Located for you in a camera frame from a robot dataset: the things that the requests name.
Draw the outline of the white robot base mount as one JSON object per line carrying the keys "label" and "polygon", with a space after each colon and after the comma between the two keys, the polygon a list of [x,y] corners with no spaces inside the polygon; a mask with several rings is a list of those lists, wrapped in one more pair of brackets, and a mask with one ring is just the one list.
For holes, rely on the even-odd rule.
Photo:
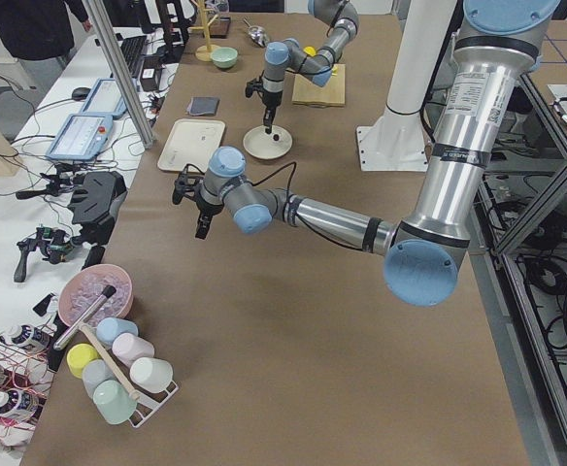
{"label": "white robot base mount", "polygon": [[410,3],[384,113],[371,126],[357,128],[360,168],[365,172],[424,172],[426,142],[422,105],[456,0]]}

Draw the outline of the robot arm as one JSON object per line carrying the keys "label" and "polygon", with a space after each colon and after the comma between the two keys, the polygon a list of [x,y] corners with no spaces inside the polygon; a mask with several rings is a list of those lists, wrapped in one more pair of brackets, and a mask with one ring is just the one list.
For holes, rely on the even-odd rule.
{"label": "robot arm", "polygon": [[282,103],[285,74],[290,72],[319,87],[326,86],[343,49],[359,30],[358,12],[350,1],[310,1],[308,12],[328,26],[323,44],[309,54],[295,38],[270,42],[265,48],[262,73],[246,84],[246,96],[258,94],[265,107],[262,122],[268,135]]}
{"label": "robot arm", "polygon": [[377,254],[389,291],[431,306],[453,294],[470,244],[466,219],[517,81],[534,70],[554,1],[414,1],[395,26],[386,97],[350,143],[354,210],[252,181],[245,148],[182,169],[174,204],[194,202],[196,235],[231,216],[246,234],[275,222]]}

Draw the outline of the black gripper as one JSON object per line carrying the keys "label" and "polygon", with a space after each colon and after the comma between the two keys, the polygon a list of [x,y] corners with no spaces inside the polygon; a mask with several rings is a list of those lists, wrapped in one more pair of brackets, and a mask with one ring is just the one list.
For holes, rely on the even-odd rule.
{"label": "black gripper", "polygon": [[283,92],[283,80],[273,81],[266,78],[264,75],[260,75],[258,78],[246,83],[246,97],[251,98],[254,93],[257,93],[265,106],[263,123],[266,134],[271,134],[273,132],[276,111],[282,103]]}
{"label": "black gripper", "polygon": [[172,203],[179,205],[184,199],[193,201],[199,210],[195,237],[197,239],[206,239],[212,218],[220,214],[223,205],[220,201],[204,188],[205,173],[196,165],[186,164],[179,172],[174,181],[174,189],[172,193]]}

